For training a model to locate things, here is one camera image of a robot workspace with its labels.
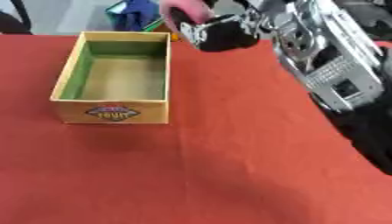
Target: box label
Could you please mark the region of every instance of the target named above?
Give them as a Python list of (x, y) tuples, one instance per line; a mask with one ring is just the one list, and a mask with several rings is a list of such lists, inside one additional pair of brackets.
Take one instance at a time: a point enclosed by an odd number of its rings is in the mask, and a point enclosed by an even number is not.
[(103, 120), (108, 120), (115, 123), (127, 120), (132, 116), (140, 115), (139, 112), (130, 108), (111, 106), (91, 108), (86, 111), (86, 114), (96, 116)]

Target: table surface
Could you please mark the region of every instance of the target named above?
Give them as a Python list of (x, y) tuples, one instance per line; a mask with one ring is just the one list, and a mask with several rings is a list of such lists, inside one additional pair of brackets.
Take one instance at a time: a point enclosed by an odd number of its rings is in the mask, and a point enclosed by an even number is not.
[(2, 224), (381, 224), (392, 177), (272, 54), (172, 45), (170, 125), (65, 125), (48, 101), (75, 38), (0, 36)]

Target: gray floor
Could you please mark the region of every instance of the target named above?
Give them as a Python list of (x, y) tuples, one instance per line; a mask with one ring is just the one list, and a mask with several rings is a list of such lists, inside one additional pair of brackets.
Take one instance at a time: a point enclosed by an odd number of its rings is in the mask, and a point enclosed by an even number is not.
[[(24, 0), (35, 34), (74, 35), (82, 31), (109, 31), (105, 9), (120, 0)], [(0, 0), (0, 10), (14, 13), (10, 0)], [(218, 14), (238, 13), (241, 7), (220, 1)]]

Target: open wooden box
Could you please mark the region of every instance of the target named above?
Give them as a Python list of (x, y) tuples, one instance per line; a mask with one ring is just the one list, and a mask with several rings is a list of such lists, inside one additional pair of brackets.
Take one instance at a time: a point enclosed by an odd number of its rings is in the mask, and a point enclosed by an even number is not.
[(83, 32), (52, 92), (65, 123), (168, 123), (171, 36)]

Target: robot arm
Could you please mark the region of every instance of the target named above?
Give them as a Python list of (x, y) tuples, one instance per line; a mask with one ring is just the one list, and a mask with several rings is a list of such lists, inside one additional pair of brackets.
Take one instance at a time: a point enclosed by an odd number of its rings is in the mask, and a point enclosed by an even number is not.
[(392, 175), (389, 51), (332, 0), (247, 0), (242, 5), (242, 15), (201, 23), (181, 7), (171, 7), (169, 16), (175, 29), (207, 52), (249, 47), (270, 32), (281, 65), (365, 158)]

